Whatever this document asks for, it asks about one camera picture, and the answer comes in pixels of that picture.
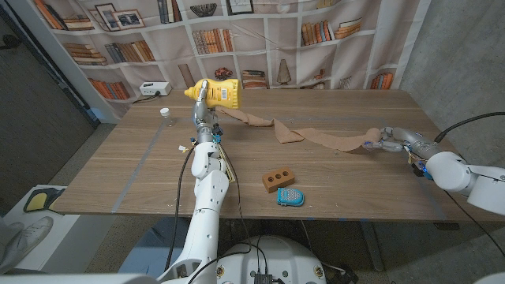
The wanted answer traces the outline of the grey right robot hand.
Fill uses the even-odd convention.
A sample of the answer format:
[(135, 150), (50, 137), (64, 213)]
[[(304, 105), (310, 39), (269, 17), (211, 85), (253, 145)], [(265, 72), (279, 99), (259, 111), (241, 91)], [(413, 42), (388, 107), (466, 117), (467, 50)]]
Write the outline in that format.
[(442, 152), (437, 143), (423, 137), (420, 133), (399, 127), (381, 129), (377, 142), (365, 141), (363, 146), (368, 150), (381, 149), (389, 152), (406, 150), (426, 160)]

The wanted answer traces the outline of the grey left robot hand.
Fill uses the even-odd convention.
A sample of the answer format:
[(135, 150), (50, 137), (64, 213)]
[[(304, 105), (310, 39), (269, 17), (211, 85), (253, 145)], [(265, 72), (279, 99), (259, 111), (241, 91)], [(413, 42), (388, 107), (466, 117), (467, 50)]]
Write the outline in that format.
[(193, 120), (196, 126), (196, 140), (199, 144), (213, 142), (215, 135), (222, 135), (215, 109), (207, 105), (208, 80), (204, 79), (193, 107)]

